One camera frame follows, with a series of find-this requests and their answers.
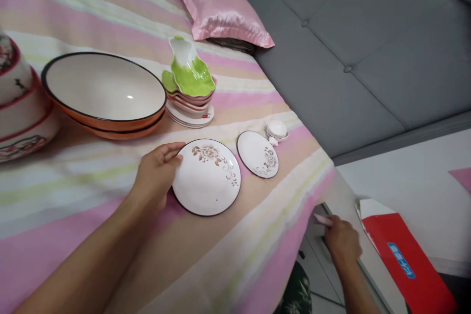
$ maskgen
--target red cardboard box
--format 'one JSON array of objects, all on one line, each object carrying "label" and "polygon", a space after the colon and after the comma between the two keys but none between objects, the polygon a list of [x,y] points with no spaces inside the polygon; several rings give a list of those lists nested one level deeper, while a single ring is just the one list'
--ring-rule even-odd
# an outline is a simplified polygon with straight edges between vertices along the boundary
[{"label": "red cardboard box", "polygon": [[414,314],[450,314],[453,295],[399,213],[373,199],[356,205],[363,229]]}]

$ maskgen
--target blue label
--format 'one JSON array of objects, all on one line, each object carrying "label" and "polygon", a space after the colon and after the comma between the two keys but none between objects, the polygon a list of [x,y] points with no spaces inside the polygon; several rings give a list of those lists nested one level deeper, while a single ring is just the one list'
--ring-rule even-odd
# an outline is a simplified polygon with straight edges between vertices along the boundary
[{"label": "blue label", "polygon": [[388,243],[388,247],[391,249],[392,253],[394,254],[394,257],[396,260],[399,262],[399,265],[401,265],[402,269],[406,273],[407,277],[410,279],[414,279],[416,277],[415,273],[412,271],[411,267],[407,263],[406,259],[403,257],[401,251],[399,250],[399,247],[394,244],[394,243]]}]

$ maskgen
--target orange bowl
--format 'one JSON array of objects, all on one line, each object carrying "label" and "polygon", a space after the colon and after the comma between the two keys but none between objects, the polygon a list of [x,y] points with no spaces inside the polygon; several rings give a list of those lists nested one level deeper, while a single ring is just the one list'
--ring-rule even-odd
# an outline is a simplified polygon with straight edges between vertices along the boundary
[{"label": "orange bowl", "polygon": [[70,117],[106,132],[145,129],[162,116],[167,102],[153,73],[105,53],[59,56],[44,67],[41,81]]},{"label": "orange bowl", "polygon": [[163,114],[161,114],[160,117],[156,121],[154,121],[151,125],[143,129],[138,129],[138,130],[133,130],[133,131],[106,131],[106,130],[90,127],[78,120],[75,120],[75,119],[74,120],[84,129],[88,130],[92,134],[95,134],[96,136],[109,139],[109,140],[134,140],[141,137],[145,137],[149,135],[150,133],[154,132],[158,128],[158,126],[161,124],[162,118],[163,118]]}]

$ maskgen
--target stacked bowls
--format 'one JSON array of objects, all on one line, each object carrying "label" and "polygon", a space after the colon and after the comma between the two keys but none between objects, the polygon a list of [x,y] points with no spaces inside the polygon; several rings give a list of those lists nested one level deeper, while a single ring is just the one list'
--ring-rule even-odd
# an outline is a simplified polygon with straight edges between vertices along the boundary
[{"label": "stacked bowls", "polygon": [[[217,85],[217,80],[214,77],[212,77],[212,79],[214,81],[214,84]],[[214,108],[212,108],[211,106],[211,100],[214,95],[214,90],[211,91],[207,96],[193,97],[183,93],[180,88],[174,83],[175,80],[173,78],[173,73],[169,71],[164,71],[162,73],[162,80],[164,82],[167,98],[171,102],[171,108],[178,110],[178,116],[181,116],[181,113],[184,117],[188,118],[183,120],[185,123],[188,123],[191,119],[197,119],[208,115],[210,111],[214,111]],[[174,121],[181,124],[181,120],[178,119],[175,114],[172,114],[171,110],[168,110],[167,113]]]},{"label": "stacked bowls", "polygon": [[286,125],[280,120],[272,120],[266,126],[266,134],[268,138],[273,137],[276,141],[282,142],[289,137]]},{"label": "stacked bowls", "polygon": [[167,97],[159,79],[121,57],[77,52],[49,62],[41,80],[67,115],[112,140],[149,135],[160,125]]},{"label": "stacked bowls", "polygon": [[0,57],[0,162],[5,162],[46,145],[59,130],[59,119],[37,73],[3,33]]}]

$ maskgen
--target green leaf-shaped dish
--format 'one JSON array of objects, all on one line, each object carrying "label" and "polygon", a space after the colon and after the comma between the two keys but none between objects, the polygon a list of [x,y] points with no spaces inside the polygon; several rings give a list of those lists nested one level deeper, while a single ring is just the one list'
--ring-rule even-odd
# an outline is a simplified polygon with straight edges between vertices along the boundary
[{"label": "green leaf-shaped dish", "polygon": [[216,84],[208,66],[197,55],[195,46],[180,38],[172,38],[169,42],[174,54],[170,67],[180,92],[192,97],[206,97],[211,94]]},{"label": "green leaf-shaped dish", "polygon": [[162,72],[162,84],[168,94],[177,93],[178,86],[175,83],[175,76],[170,71],[164,70]]}]

